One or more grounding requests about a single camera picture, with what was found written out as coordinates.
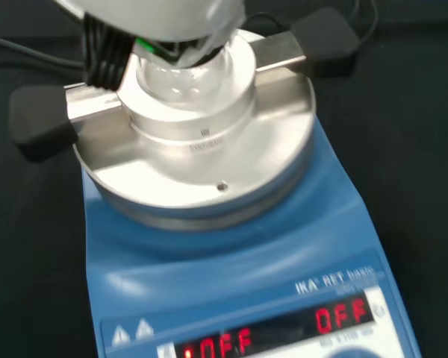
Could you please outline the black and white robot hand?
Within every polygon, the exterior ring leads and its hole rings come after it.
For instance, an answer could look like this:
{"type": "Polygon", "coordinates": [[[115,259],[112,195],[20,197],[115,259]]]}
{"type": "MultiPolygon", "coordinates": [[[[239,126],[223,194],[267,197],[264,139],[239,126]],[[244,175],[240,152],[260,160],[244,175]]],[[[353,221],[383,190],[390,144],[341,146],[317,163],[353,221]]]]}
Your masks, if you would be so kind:
{"type": "Polygon", "coordinates": [[[79,19],[91,16],[143,41],[135,52],[177,69],[207,63],[246,18],[243,1],[56,1],[79,19]]]}

